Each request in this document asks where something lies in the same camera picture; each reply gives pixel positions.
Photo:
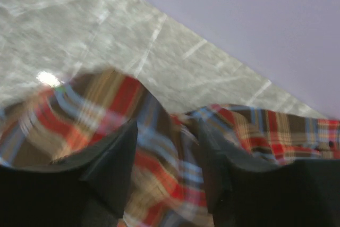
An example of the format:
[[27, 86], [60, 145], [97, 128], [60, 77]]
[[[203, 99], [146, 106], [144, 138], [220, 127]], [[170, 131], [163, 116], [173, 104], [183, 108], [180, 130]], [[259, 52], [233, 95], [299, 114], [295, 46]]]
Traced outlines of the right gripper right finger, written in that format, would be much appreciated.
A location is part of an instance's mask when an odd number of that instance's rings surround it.
[[199, 121], [199, 162], [215, 226], [339, 226], [339, 161], [278, 166]]

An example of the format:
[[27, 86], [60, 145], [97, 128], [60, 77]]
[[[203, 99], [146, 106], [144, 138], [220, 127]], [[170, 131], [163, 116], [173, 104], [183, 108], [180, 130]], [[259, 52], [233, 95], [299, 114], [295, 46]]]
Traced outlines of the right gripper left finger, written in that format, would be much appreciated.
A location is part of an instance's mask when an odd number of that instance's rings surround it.
[[43, 166], [1, 167], [1, 226], [116, 226], [129, 197], [138, 126]]

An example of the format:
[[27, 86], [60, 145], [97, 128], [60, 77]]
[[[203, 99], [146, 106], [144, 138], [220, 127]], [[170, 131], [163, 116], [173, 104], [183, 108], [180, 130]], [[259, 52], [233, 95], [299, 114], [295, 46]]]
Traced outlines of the red brown plaid shirt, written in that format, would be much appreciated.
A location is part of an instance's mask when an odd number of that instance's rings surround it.
[[26, 167], [56, 161], [131, 119], [138, 123], [138, 149], [132, 194], [119, 226], [213, 226], [192, 151], [199, 120], [276, 164], [339, 159], [338, 120], [230, 104], [171, 114], [140, 81], [109, 68], [2, 105], [1, 163]]

